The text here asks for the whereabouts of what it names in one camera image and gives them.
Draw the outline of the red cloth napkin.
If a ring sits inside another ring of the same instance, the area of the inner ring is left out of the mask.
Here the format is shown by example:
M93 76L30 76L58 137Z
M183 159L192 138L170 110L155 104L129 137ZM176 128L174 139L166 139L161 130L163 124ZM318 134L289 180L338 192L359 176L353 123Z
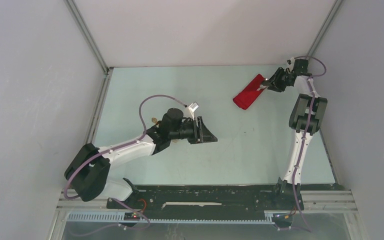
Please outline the red cloth napkin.
M256 77L232 99L232 101L240 109L247 110L266 89L266 86L263 85L263 82L265 81L266 78L261 74L257 74Z

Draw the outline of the wooden fork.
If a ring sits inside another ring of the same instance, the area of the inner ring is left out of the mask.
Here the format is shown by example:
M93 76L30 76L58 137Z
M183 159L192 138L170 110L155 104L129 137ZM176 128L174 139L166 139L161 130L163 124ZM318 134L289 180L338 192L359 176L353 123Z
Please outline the wooden fork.
M158 128L159 127L159 125L160 125L160 120L158 120L157 118L155 118L155 117L152 117L151 118L151 121L152 121L152 123L154 124L154 126L156 127L156 128ZM171 140L173 143L178 143L179 142L179 140L178 139L172 139Z

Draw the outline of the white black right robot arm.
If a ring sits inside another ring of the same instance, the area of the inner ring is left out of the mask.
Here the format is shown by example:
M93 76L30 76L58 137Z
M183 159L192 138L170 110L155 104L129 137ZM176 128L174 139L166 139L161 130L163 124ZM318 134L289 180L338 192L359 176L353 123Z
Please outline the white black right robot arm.
M308 72L310 56L298 56L287 60L287 67L279 67L266 78L260 88L274 92L284 92L294 87L298 97L290 114L288 126L292 129L292 142L289 150L288 165L284 176L278 179L271 204L284 209L291 202L290 195L299 195L301 175L308 146L322 125L328 100L321 97L314 86L315 75Z

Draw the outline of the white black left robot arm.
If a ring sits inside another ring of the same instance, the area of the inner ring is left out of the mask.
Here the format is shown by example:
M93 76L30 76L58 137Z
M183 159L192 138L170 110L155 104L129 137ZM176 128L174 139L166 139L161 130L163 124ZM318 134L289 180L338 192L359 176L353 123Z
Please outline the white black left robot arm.
M193 102L184 109L170 108L142 135L118 145L83 145L64 172L68 186L84 202L107 197L117 199L125 208L133 208L138 202L134 185L127 178L111 174L132 160L160 153L173 140L187 140L191 145L216 143L218 138L205 126L202 117L195 116L198 107Z

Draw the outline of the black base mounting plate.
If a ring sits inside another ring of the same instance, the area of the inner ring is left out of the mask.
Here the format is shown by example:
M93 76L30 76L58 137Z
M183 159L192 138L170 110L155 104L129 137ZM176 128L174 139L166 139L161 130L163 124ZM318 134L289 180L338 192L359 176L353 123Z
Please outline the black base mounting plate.
M144 210L149 218L260 220L266 211L295 212L302 196L274 194L276 184L136 185L122 204L108 199L106 208Z

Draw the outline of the aluminium corner frame post right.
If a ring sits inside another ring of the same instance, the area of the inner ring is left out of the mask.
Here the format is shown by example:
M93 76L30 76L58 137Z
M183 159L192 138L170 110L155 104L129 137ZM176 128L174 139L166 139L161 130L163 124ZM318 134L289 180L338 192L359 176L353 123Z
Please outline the aluminium corner frame post right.
M319 31L316 34L316 37L314 41L312 42L309 50L307 51L307 55L314 57L320 44L322 43L322 40L324 39L325 35L327 34L330 26L334 22L336 16L338 15L339 11L341 10L345 0L335 0L332 7L330 8L325 20L323 21Z

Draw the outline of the aluminium corner frame post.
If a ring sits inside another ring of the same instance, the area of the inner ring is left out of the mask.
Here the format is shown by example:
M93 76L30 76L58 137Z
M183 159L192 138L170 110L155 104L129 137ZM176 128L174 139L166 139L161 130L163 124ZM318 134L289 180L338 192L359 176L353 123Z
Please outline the aluminium corner frame post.
M332 7L330 8L325 20L323 21L319 31L316 34L316 37L314 41L312 42L309 50L307 51L307 55L314 57L320 44L322 43L322 40L324 39L325 35L327 34L330 26L334 22L336 16L338 15L339 11L341 10L345 0L335 0Z
M90 48L95 59L97 60L102 72L104 74L107 74L109 72L110 68L108 67L107 63L105 62L104 57L103 57L101 51L99 50L99 47L98 47L90 29L88 28L87 23L86 23L84 17L82 16L82 13L81 13L78 5L76 4L76 2L74 0L64 0L64 3L66 4L70 14L73 17L74 22L76 23L77 27L79 28L79 31L82 34L82 36L84 37L88 47Z

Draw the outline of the aluminium front rail frame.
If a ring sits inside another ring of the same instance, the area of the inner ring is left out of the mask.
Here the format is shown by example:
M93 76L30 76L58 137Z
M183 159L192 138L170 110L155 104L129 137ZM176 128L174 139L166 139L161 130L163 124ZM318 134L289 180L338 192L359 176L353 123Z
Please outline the aluminium front rail frame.
M303 213L333 213L333 214L348 214L357 213L358 208L354 197L350 190L303 190L301 191ZM77 198L67 200L61 194L58 200L57 211L104 211L107 209L108 199L106 197L98 197L94 200L84 202Z

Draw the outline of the aluminium corner frame post left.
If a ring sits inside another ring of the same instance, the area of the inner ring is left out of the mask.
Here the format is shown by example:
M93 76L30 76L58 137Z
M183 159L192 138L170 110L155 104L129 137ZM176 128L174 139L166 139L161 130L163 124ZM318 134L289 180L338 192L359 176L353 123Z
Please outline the aluminium corner frame post left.
M74 0L64 0L64 3L66 4L70 14L73 17L74 22L76 23L77 27L79 28L79 31L82 34L82 36L84 37L88 47L90 48L95 59L97 60L102 72L104 74L107 74L109 72L110 68L108 67L107 63L105 62L104 57L103 57L101 51L99 50L99 47L98 47L90 29L88 28L87 23L86 23L84 17L82 16L82 13L81 13L78 5L76 4L76 2Z

